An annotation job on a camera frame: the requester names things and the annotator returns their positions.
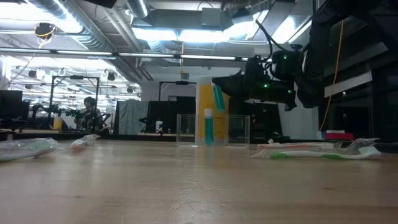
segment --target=desk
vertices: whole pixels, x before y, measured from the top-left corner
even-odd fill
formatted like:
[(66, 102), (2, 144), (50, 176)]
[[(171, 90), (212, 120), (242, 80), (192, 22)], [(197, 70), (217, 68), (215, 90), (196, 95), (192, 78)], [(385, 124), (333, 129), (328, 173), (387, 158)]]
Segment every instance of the desk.
[(1, 223), (394, 223), (398, 156), (251, 159), (233, 147), (98, 140), (0, 164)]

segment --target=toothbrush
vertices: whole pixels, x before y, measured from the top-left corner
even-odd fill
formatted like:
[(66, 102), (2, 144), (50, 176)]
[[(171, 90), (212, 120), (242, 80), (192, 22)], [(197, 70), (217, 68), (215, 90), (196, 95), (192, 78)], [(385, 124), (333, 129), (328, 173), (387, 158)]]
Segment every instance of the toothbrush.
[(359, 155), (342, 155), (337, 153), (311, 152), (311, 151), (286, 151), (269, 156), (270, 159), (286, 159), (298, 157), (327, 158), (327, 159), (374, 159), (381, 155), (375, 147), (367, 146), (359, 149)]

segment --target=plastic bag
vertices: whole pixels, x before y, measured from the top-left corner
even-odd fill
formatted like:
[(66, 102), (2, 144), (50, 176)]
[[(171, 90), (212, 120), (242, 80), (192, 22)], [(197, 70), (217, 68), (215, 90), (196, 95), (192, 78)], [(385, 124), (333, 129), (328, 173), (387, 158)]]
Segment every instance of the plastic bag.
[(52, 138), (24, 139), (0, 142), (0, 162), (39, 157), (60, 148)]
[(76, 141), (70, 144), (70, 148), (73, 151), (82, 151), (85, 150), (87, 147), (90, 147), (94, 144), (95, 140), (98, 139), (100, 136), (96, 134), (89, 134), (84, 136), (83, 138), (77, 139)]
[(272, 140), (269, 144), (260, 144), (257, 146), (259, 150), (253, 158), (270, 158), (276, 154), (283, 152), (309, 151), (323, 152), (326, 154), (337, 155), (360, 155), (362, 147), (373, 146), (377, 139), (357, 139), (348, 147), (342, 148), (342, 142), (301, 142), (301, 143), (274, 143)]

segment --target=ceiling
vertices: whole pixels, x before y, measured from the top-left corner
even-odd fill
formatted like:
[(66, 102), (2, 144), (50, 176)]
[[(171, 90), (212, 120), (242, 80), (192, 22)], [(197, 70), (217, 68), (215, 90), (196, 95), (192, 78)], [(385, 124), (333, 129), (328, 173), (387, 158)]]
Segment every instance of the ceiling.
[[(60, 2), (59, 0), (29, 0), (30, 2)], [(258, 31), (254, 21), (246, 21), (244, 26), (232, 26), (226, 30), (219, 31), (218, 34), (229, 34), (229, 39), (217, 39), (215, 33), (206, 36), (205, 33), (198, 35), (185, 35), (185, 41), (182, 47), (180, 42), (172, 39), (167, 39), (164, 33), (154, 33), (145, 39), (137, 33), (137, 28), (142, 29), (140, 24), (146, 22), (152, 24), (153, 27), (145, 27), (145, 29), (165, 30), (167, 21), (175, 20), (175, 17), (180, 18), (179, 25), (181, 27), (192, 26), (183, 19), (183, 11), (189, 11), (194, 18), (194, 14), (201, 15), (209, 8), (213, 7), (220, 13), (233, 14), (239, 7), (248, 7), (251, 17), (253, 15), (262, 21), (264, 27), (269, 31), (270, 35), (280, 42), (286, 48), (289, 48), (288, 40), (292, 37), (303, 24), (308, 21), (312, 14), (311, 0), (298, 1), (210, 1), (200, 2), (191, 0), (148, 0), (152, 10), (149, 16), (143, 19), (131, 19), (127, 9), (126, 0), (118, 0), (114, 6), (114, 10), (105, 9), (101, 6), (95, 6), (92, 3), (77, 0), (76, 4), (69, 6), (66, 1), (62, 1), (66, 9), (73, 8), (73, 14), (70, 17), (77, 17), (84, 19), (85, 24), (88, 24), (79, 34), (72, 34), (68, 32), (69, 29), (74, 29), (76, 21), (61, 24), (59, 19), (54, 19), (49, 12), (35, 7), (31, 4), (15, 4), (4, 3), (0, 0), (0, 47), (14, 47), (14, 48), (37, 48), (41, 41), (34, 34), (34, 27), (38, 26), (40, 22), (49, 22), (55, 24), (57, 29), (53, 33), (51, 42), (43, 46), (44, 49), (65, 49), (65, 50), (93, 50), (90, 46), (85, 45), (80, 39), (86, 35), (89, 36), (94, 32), (95, 35), (100, 35), (101, 41), (108, 45), (107, 48), (99, 49), (99, 51), (117, 51), (117, 52), (153, 52), (153, 49), (148, 44), (148, 39), (160, 39), (160, 43), (164, 46), (164, 50), (168, 53), (185, 53), (192, 55), (224, 55), (235, 57), (252, 57), (255, 54), (266, 57), (269, 54), (269, 46), (265, 35)], [(159, 19), (159, 15), (170, 14), (169, 17)], [(305, 45), (309, 38), (308, 26), (301, 29), (300, 32), (291, 43)], [(231, 37), (232, 31), (237, 37)], [(174, 34), (178, 39), (183, 38), (183, 29), (173, 29)], [(3, 60), (6, 58), (12, 67), (10, 78), (13, 78), (21, 71), (21, 68), (29, 62), (31, 54), (19, 55), (3, 55)], [(41, 69), (45, 73), (45, 77), (41, 80), (32, 79), (27, 76), (29, 70)], [(11, 85), (15, 89), (25, 90), (24, 85), (19, 83), (48, 83), (51, 81), (51, 75), (58, 74), (63, 70), (66, 75), (84, 75), (87, 77), (101, 77), (101, 85), (108, 85), (106, 79), (106, 72), (116, 72), (116, 88), (100, 88), (104, 92), (112, 89), (116, 92), (114, 95), (126, 95), (126, 87), (130, 83), (141, 84), (142, 82), (156, 82), (156, 81), (177, 81), (180, 80), (181, 69), (190, 74), (189, 81), (195, 82), (197, 78), (202, 76), (225, 76), (235, 74), (239, 69), (244, 68), (242, 62), (227, 62), (215, 60), (184, 60), (182, 63), (177, 59), (134, 59), (124, 58), (120, 62), (120, 58), (112, 60), (108, 58), (87, 58), (74, 57), (54, 58), (36, 57), (29, 66), (21, 72), (19, 77), (13, 80)], [(87, 80), (74, 80), (80, 85), (90, 85)], [(59, 87), (59, 91), (67, 91), (67, 87)], [(34, 86), (34, 89), (41, 92), (49, 92), (46, 86)], [(90, 87), (81, 87), (81, 93), (88, 93), (92, 89)], [(139, 98), (139, 90), (131, 97)]]

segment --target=blue bottle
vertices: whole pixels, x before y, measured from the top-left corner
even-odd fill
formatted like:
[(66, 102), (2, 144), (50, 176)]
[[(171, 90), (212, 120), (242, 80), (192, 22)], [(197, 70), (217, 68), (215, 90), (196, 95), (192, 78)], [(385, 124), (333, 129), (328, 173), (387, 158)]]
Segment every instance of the blue bottle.
[(205, 143), (214, 143), (214, 119), (213, 109), (205, 109)]

